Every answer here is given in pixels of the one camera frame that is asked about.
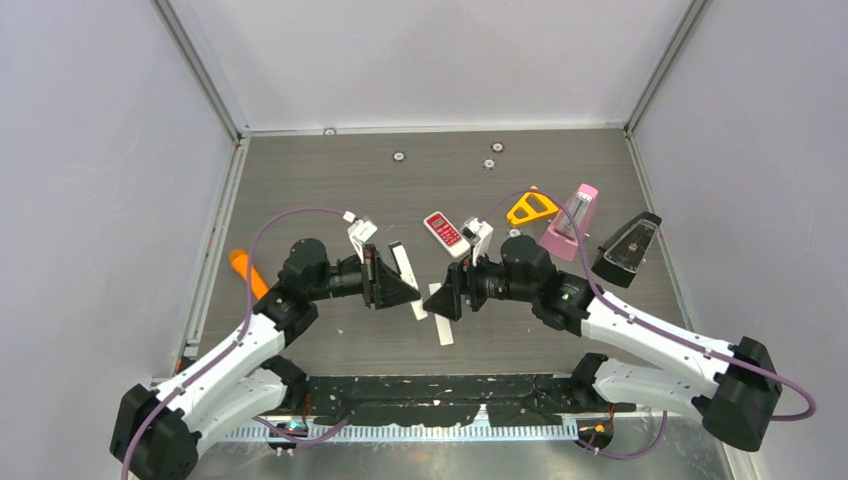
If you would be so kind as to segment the slim remote back cover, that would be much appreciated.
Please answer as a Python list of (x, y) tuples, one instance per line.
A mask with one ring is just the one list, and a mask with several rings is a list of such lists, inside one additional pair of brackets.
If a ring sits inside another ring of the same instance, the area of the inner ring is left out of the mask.
[(451, 327), (451, 321), (438, 314), (434, 314), (434, 320), (439, 344), (441, 346), (453, 345), (455, 341)]

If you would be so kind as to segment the white remote control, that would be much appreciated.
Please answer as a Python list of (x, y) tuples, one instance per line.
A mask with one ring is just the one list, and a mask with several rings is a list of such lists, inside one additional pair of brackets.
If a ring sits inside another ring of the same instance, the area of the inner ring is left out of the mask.
[(443, 212), (429, 214), (422, 224), (451, 258), (460, 258), (471, 250), (471, 244)]

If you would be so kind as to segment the slim white black remote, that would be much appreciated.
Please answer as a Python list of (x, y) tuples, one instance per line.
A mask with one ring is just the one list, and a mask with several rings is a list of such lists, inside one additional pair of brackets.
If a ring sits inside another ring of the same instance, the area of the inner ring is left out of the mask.
[[(398, 273), (400, 277), (418, 294), (421, 294), (417, 279), (412, 268), (411, 261), (403, 243), (400, 241), (392, 242), (389, 244), (389, 248), (391, 251), (391, 255), (395, 261), (395, 264), (398, 268)], [(428, 316), (428, 314), (423, 309), (423, 301), (421, 298), (412, 301), (410, 305), (414, 317), (417, 321), (424, 320)]]

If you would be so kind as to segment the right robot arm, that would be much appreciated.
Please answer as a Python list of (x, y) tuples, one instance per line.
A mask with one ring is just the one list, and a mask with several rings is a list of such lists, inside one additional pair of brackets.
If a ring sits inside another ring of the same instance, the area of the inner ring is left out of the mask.
[(588, 280), (559, 270), (547, 250), (522, 235), (507, 240), (500, 259), (468, 255), (449, 265), (424, 310), (457, 321), (466, 301), (479, 311), (489, 299), (524, 302), (557, 331), (613, 345), (647, 362), (625, 364), (588, 354), (573, 371), (574, 403), (651, 406), (699, 420), (736, 449), (756, 452), (782, 394), (767, 347), (747, 336), (711, 339), (642, 312)]

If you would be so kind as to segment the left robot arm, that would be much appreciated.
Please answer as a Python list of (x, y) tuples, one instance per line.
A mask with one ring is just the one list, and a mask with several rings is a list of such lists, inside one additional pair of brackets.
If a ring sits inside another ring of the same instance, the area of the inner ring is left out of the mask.
[(389, 248), (393, 267), (372, 244), (330, 262), (321, 241), (296, 242), (246, 324), (172, 378), (123, 395), (109, 445), (122, 475), (186, 479), (210, 446), (249, 419), (298, 412), (308, 376), (281, 353), (317, 319), (317, 301), (357, 296), (381, 310), (420, 300), (403, 244)]

